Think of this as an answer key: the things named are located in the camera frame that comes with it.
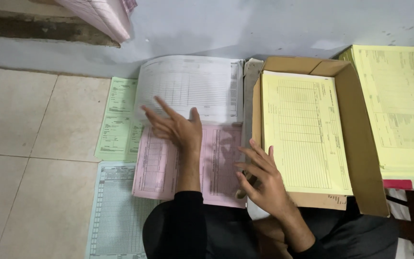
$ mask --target hand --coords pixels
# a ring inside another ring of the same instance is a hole
[[[280,219],[285,215],[285,210],[291,201],[285,191],[281,173],[274,163],[273,146],[269,147],[269,155],[252,139],[250,139],[250,146],[252,149],[239,147],[239,150],[250,157],[260,168],[243,162],[237,162],[235,166],[256,176],[261,181],[261,185],[258,189],[254,189],[244,174],[236,172],[239,184],[258,207]]]
[[[185,119],[171,109],[161,98],[155,97],[169,118],[162,118],[152,109],[142,106],[145,115],[153,126],[153,134],[162,139],[170,140],[182,153],[200,154],[202,142],[202,123],[196,108],[191,109],[192,121]]]

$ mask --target paper form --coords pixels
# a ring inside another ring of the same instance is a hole
[[[204,204],[245,208],[245,200],[236,199],[241,144],[241,127],[202,126],[199,166]],[[156,138],[146,127],[140,141],[137,170],[132,193],[137,197],[171,200],[178,177],[178,150],[169,141]]]
[[[265,150],[289,192],[352,195],[334,78],[262,75]]]
[[[132,196],[135,163],[101,162],[84,259],[146,259],[142,229],[159,203]]]
[[[383,176],[414,178],[414,47],[353,46]]]
[[[143,126],[133,117],[136,91],[136,79],[112,78],[95,157],[105,161],[137,161]]]
[[[185,118],[190,118],[196,107],[203,122],[241,123],[242,75],[239,60],[166,56],[148,61],[138,76],[137,118],[146,120],[144,112],[137,109],[141,105],[163,113],[154,100],[157,95]]]

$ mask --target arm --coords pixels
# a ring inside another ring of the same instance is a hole
[[[205,258],[207,227],[202,210],[199,176],[202,124],[197,109],[191,110],[189,121],[156,97],[170,118],[162,118],[151,109],[142,107],[151,122],[153,134],[170,140],[178,147],[180,169],[176,194],[166,214],[162,236],[156,250],[157,258]]]
[[[249,156],[259,167],[243,162],[237,162],[236,166],[255,175],[262,184],[258,189],[254,189],[245,176],[237,172],[236,176],[241,187],[257,206],[279,221],[286,243],[291,247],[293,258],[329,258],[327,251],[316,241],[299,210],[285,191],[282,176],[274,162],[273,146],[269,148],[268,154],[251,139],[250,146],[252,149],[239,147],[239,150]]]

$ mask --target cardboard box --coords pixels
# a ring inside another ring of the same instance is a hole
[[[378,155],[357,72],[348,61],[268,57],[262,71],[334,77],[352,191],[362,214],[388,217]],[[262,143],[261,76],[253,87],[252,138]],[[298,206],[345,209],[342,195],[290,193]]]

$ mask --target yellow form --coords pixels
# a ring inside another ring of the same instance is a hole
[[[105,161],[137,162],[143,126],[133,118],[136,91],[136,79],[112,78],[95,157]]]
[[[352,48],[383,178],[414,179],[414,47]]]
[[[332,77],[264,71],[264,147],[290,192],[352,195]]]

